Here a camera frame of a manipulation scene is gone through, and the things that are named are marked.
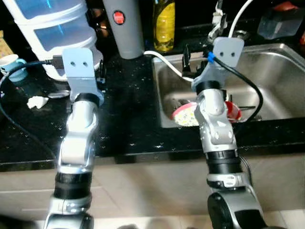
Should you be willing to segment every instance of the black granite countertop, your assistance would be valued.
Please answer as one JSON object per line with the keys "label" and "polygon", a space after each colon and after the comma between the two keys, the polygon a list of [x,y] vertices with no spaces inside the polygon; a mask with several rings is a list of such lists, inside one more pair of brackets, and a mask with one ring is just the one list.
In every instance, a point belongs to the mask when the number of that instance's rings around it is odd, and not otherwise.
{"label": "black granite countertop", "polygon": [[[178,39],[171,53],[181,53],[185,43],[199,51],[204,39]],[[265,43],[251,40],[249,45]],[[300,47],[298,52],[305,56]],[[97,164],[136,163],[204,158],[198,127],[162,128],[153,80],[152,58],[124,60],[115,53],[106,60],[105,102],[100,108]],[[5,108],[10,115],[58,153],[71,111],[68,98],[52,100],[40,110],[29,110],[26,99],[67,88],[47,77],[41,67],[29,69],[26,82],[7,82]],[[53,158],[6,119],[0,124],[0,171],[53,168]],[[244,156],[305,152],[305,117],[245,124],[237,136]]]}

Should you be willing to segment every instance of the floor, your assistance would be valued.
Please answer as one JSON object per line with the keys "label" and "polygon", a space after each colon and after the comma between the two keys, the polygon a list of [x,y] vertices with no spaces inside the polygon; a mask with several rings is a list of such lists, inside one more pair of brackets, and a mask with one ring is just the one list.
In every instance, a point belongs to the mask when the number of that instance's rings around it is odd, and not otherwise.
{"label": "floor", "polygon": [[[264,218],[270,226],[305,228],[305,209],[266,212]],[[37,225],[42,229],[43,221]],[[206,215],[95,219],[94,225],[94,229],[213,229]]]}

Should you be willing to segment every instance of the mug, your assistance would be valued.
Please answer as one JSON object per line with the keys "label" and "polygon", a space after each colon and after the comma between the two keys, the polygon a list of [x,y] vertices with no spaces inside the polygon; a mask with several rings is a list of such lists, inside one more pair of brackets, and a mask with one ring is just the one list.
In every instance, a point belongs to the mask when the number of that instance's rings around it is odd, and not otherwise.
{"label": "mug", "polygon": [[[4,75],[9,72],[11,69],[26,63],[24,59],[20,59],[17,54],[11,54],[4,56],[0,59],[0,72]],[[28,72],[25,68],[22,68],[15,73],[13,73],[9,79],[12,82],[18,82],[27,77]]]}

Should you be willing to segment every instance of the dish soap bottle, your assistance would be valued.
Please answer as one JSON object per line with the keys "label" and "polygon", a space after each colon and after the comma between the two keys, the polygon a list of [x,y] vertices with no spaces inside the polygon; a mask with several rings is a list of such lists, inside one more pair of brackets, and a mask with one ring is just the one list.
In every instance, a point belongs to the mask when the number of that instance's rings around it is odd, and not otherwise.
{"label": "dish soap bottle", "polygon": [[158,51],[173,49],[175,0],[155,0],[153,5],[153,43]]}

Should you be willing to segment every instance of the sink basin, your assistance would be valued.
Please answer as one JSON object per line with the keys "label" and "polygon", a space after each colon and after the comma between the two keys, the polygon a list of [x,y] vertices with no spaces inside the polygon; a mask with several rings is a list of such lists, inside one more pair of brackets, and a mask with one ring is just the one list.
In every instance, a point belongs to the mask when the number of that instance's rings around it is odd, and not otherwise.
{"label": "sink basin", "polygon": [[[200,65],[202,52],[192,53],[190,66],[194,72]],[[182,70],[182,55],[166,57]],[[195,101],[191,83],[183,80],[158,58],[153,59],[154,80],[158,93],[159,116],[164,128],[179,127],[172,119],[177,101]],[[245,47],[237,70],[252,80],[264,97],[259,112],[262,120],[305,117],[305,60],[285,44],[268,44]],[[225,83],[227,93],[238,106],[257,106],[255,91],[235,75]],[[243,118],[254,111],[244,110]]]}

